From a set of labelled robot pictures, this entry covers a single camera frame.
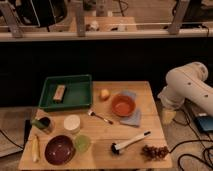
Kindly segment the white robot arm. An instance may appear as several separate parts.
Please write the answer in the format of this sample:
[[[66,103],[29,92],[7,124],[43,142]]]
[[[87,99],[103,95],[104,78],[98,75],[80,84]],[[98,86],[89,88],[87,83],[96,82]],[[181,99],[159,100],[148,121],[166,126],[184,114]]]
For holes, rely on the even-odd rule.
[[[205,83],[207,78],[208,69],[201,62],[173,68],[166,74],[166,86],[158,94],[164,124],[171,123],[186,99],[213,116],[213,87]]]

